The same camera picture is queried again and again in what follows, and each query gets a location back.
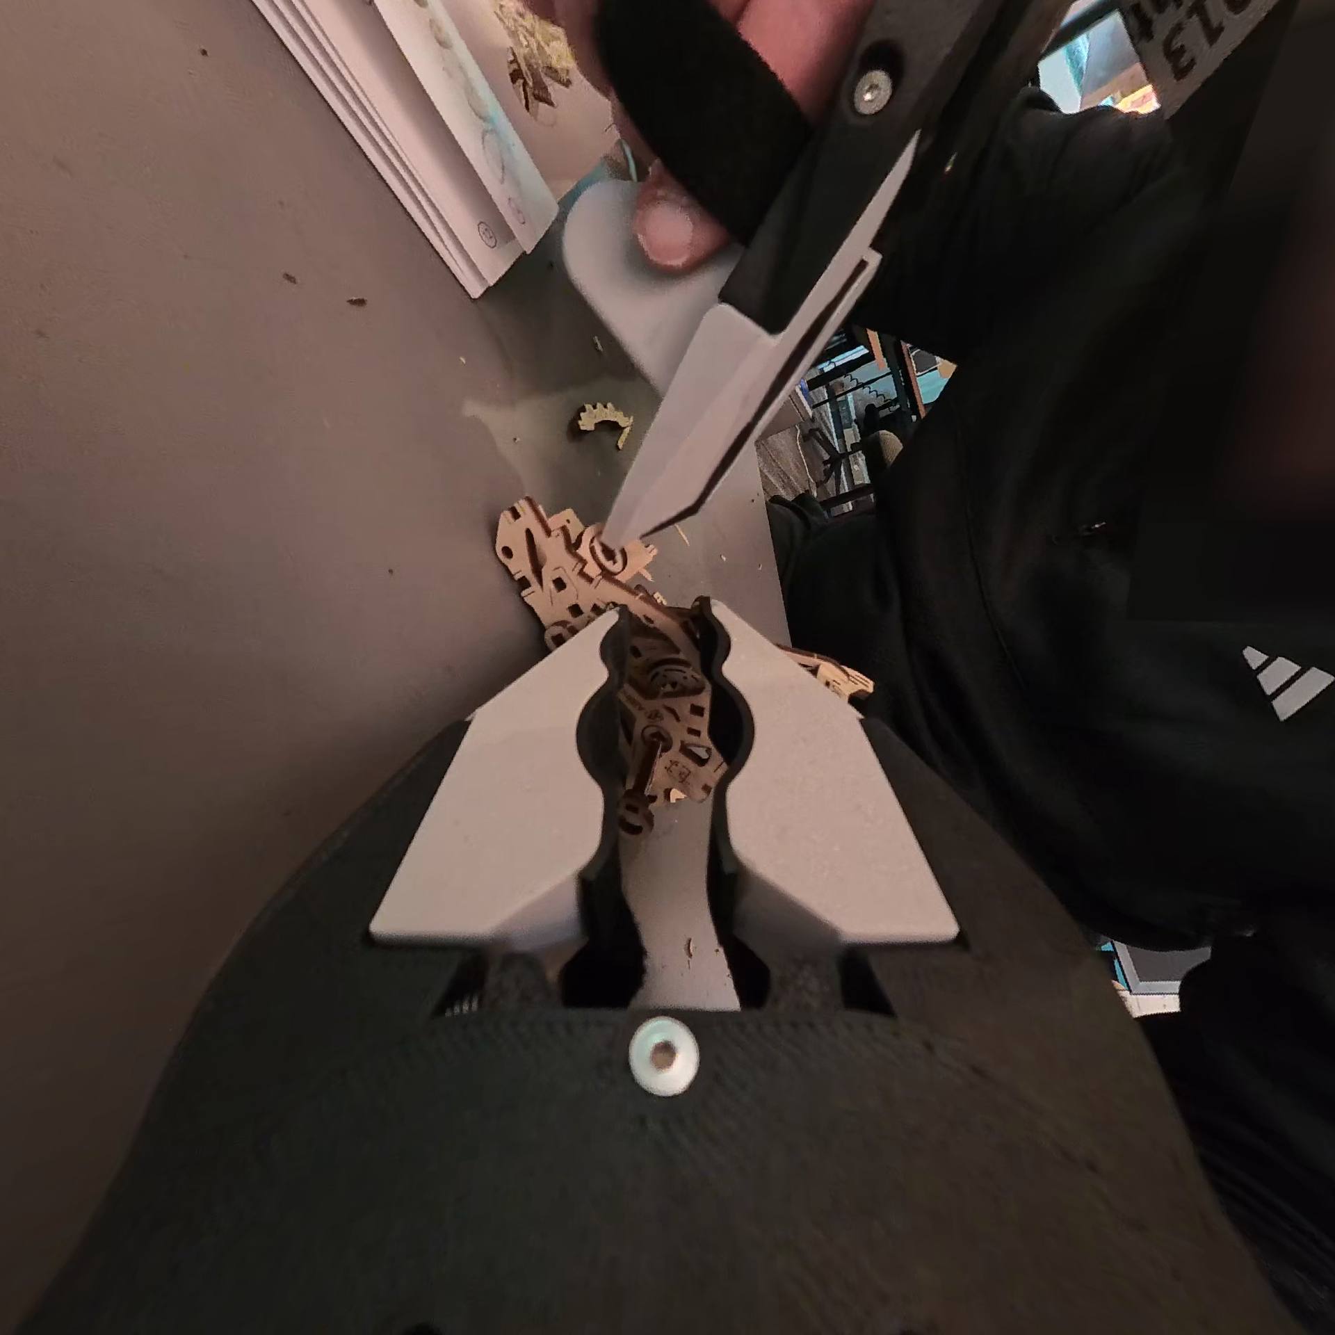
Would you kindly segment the person's right hand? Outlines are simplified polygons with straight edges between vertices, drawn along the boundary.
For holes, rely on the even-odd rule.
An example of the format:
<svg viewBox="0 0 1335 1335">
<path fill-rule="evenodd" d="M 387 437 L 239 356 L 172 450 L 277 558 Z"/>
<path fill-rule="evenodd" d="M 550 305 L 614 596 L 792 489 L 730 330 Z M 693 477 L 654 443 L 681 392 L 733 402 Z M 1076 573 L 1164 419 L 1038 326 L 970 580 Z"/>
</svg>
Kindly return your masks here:
<svg viewBox="0 0 1335 1335">
<path fill-rule="evenodd" d="M 811 122 L 819 122 L 836 94 L 870 1 L 711 1 L 720 20 L 735 28 L 773 71 Z M 596 36 L 595 1 L 528 3 L 541 19 L 558 25 L 589 82 L 608 97 L 617 127 L 647 168 L 633 221 L 643 256 L 663 273 L 690 273 L 722 251 L 732 235 L 692 190 L 676 179 L 646 136 L 638 117 L 614 90 Z"/>
</svg>

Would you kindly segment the pale wooden parts sheet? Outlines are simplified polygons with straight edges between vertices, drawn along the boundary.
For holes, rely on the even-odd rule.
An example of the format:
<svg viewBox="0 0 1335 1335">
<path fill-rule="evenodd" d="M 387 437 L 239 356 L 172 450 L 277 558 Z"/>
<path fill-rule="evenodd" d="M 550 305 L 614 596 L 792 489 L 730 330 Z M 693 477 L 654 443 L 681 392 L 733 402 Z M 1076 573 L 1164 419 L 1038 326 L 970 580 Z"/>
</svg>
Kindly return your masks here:
<svg viewBox="0 0 1335 1335">
<path fill-rule="evenodd" d="M 608 677 L 576 737 L 606 826 L 639 837 L 665 807 L 725 801 L 735 763 L 746 759 L 749 717 L 724 675 L 736 637 L 724 604 L 666 604 L 647 586 L 651 543 L 611 546 L 600 524 L 573 510 L 550 515 L 528 496 L 501 513 L 495 551 L 550 651 L 595 628 L 595 666 Z"/>
</svg>

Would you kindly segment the person's black clothing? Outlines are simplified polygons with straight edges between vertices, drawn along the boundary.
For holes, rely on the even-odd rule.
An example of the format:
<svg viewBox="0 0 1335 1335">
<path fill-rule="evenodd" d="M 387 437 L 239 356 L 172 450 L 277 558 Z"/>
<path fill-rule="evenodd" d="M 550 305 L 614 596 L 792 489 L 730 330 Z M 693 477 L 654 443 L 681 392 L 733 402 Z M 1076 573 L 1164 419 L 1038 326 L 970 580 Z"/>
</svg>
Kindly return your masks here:
<svg viewBox="0 0 1335 1335">
<path fill-rule="evenodd" d="M 1332 624 L 1127 610 L 1205 203 L 1162 116 L 1024 89 L 860 311 L 956 375 L 873 513 L 784 519 L 784 601 L 1084 928 L 1210 947 L 1151 1044 L 1262 1271 L 1332 1332 L 1332 690 L 1283 720 L 1258 677 L 1331 674 Z"/>
</svg>

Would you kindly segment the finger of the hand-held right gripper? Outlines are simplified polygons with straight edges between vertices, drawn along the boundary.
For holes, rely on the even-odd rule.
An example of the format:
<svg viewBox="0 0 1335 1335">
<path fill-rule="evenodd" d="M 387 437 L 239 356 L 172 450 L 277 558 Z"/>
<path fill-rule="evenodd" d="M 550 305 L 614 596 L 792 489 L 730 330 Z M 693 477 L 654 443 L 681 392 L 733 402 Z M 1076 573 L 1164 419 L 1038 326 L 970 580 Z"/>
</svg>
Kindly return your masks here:
<svg viewBox="0 0 1335 1335">
<path fill-rule="evenodd" d="M 604 523 L 604 540 L 643 540 L 700 512 L 755 411 L 752 354 L 768 335 L 728 303 L 708 313 Z"/>
<path fill-rule="evenodd" d="M 770 338 L 749 361 L 757 408 L 728 453 L 727 473 L 871 284 L 883 260 L 878 235 L 921 136 L 921 128 L 903 127 L 824 128 L 705 311 L 701 322 L 714 305 L 728 303 Z"/>
</svg>

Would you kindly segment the open instruction booklet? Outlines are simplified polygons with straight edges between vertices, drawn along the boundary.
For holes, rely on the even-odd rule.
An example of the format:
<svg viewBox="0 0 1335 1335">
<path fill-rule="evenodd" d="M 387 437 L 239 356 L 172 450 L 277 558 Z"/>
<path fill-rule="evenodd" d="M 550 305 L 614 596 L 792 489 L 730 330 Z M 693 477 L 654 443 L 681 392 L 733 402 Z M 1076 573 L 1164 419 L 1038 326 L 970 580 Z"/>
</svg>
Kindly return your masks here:
<svg viewBox="0 0 1335 1335">
<path fill-rule="evenodd" d="M 515 1 L 256 1 L 471 297 L 616 148 L 558 25 Z"/>
</svg>

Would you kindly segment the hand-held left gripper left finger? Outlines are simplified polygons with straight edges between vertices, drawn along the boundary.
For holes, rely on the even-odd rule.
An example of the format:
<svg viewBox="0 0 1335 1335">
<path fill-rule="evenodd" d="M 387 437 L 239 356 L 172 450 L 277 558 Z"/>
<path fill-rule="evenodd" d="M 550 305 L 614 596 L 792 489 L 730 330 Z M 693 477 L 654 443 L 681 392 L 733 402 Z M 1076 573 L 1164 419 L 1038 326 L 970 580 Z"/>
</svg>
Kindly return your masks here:
<svg viewBox="0 0 1335 1335">
<path fill-rule="evenodd" d="M 371 920 L 387 945 L 539 955 L 593 937 L 619 853 L 630 612 L 601 613 L 465 721 Z"/>
</svg>

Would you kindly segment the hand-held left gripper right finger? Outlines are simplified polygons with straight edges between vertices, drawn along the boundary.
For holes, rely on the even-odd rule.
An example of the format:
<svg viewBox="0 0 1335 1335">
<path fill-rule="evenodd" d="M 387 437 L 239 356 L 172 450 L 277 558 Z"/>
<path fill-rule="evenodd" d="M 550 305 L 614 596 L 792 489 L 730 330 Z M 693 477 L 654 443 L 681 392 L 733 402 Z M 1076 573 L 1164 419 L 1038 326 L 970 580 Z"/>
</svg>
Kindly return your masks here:
<svg viewBox="0 0 1335 1335">
<path fill-rule="evenodd" d="M 945 945 L 960 926 L 859 709 L 743 616 L 701 602 L 711 740 L 711 896 L 765 963 Z"/>
</svg>

